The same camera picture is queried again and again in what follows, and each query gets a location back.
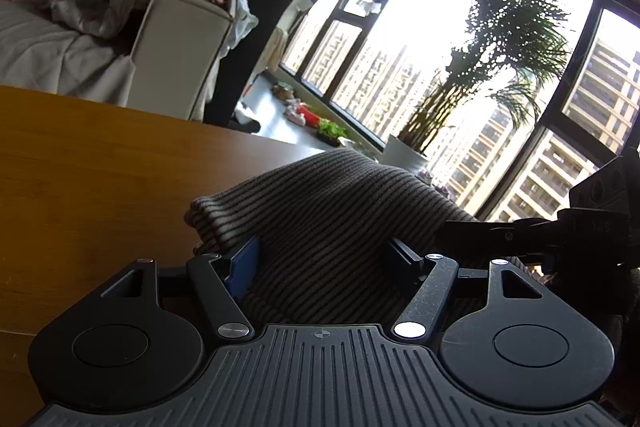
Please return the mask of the striped knit sweater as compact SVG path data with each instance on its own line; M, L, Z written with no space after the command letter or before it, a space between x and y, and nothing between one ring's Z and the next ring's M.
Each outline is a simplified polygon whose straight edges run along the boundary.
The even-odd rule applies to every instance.
M405 170L334 150L191 202L186 223L201 254L259 241L257 271L240 307L267 324L390 326L413 296L392 272L391 239L420 256L437 229L472 216Z

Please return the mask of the white ribbed plant pot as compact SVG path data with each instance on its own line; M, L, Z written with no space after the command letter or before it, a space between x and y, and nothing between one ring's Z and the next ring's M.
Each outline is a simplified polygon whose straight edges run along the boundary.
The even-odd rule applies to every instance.
M425 168L426 158L404 142L390 136L380 158L380 163L404 169L415 176Z

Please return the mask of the green plant tray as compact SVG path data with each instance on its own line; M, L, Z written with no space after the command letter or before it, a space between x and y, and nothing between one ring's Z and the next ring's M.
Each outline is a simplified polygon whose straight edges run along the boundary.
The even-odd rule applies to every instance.
M347 138L345 128L326 118L318 121L316 135L319 140L332 146L340 146L341 139Z

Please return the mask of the red bowl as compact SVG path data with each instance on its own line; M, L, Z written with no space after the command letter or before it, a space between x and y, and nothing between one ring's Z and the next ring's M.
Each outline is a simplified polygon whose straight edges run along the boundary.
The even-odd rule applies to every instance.
M314 113L314 111L309 109L307 106L299 106L297 113L304 117L307 127L317 128L320 121L322 121L322 117Z

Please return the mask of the tall green palm plant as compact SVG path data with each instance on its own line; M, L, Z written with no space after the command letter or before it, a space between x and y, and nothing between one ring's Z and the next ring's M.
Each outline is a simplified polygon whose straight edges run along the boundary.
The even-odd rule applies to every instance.
M514 128L537 120L538 93L562 77L570 56L567 22L559 0L474 0L446 79L416 106L397 139L425 153L454 110L482 93L506 110Z

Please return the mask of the beige sofa with grey cover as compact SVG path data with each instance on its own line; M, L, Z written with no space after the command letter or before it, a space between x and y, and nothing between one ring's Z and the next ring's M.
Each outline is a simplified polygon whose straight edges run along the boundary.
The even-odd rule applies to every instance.
M56 22L51 0L1 0L3 86L202 120L227 54L230 5L151 0L102 39Z

